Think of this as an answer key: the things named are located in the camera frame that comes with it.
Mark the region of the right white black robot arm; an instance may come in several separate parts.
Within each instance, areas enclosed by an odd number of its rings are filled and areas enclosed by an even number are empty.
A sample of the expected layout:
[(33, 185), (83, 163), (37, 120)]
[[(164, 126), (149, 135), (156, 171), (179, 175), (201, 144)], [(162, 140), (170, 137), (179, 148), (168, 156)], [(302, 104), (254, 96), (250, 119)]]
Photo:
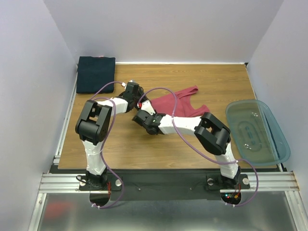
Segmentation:
[(231, 150), (231, 131), (211, 113), (198, 117), (172, 117), (162, 113), (149, 113), (139, 110), (132, 119), (142, 126), (150, 135), (177, 133), (181, 139), (191, 135), (198, 139), (202, 147), (215, 156), (215, 160), (205, 156), (191, 144), (189, 146), (207, 160), (217, 163), (220, 167), (221, 182), (232, 188), (239, 182), (241, 169)]

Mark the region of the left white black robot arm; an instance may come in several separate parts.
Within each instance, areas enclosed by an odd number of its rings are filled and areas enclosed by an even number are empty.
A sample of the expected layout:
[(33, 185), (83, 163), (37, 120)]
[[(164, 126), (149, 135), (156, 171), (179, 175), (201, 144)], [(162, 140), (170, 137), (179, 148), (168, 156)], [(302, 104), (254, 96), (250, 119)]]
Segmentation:
[(101, 152), (111, 128), (110, 120), (117, 114), (124, 114), (135, 108), (144, 94), (143, 88), (135, 82), (121, 85), (125, 90), (119, 96), (102, 102), (87, 100), (75, 126), (75, 132), (82, 141), (87, 159), (86, 178), (81, 181), (97, 190), (107, 185), (107, 169)]

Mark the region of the red tank top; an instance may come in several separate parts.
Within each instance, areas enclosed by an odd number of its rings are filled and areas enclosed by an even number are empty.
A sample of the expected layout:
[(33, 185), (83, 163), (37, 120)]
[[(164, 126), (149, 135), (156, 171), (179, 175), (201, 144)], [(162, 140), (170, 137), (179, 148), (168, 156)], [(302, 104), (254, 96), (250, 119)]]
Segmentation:
[[(202, 116), (204, 113), (210, 112), (208, 107), (204, 104), (197, 109), (192, 107), (190, 98), (192, 95), (196, 94), (198, 90), (199, 89), (197, 86), (193, 86), (175, 92), (175, 95), (177, 97), (177, 106), (174, 116), (196, 117)], [(156, 110), (158, 113), (172, 115), (175, 105), (175, 99), (174, 96), (170, 93), (168, 95), (152, 99), (151, 104), (154, 110)]]

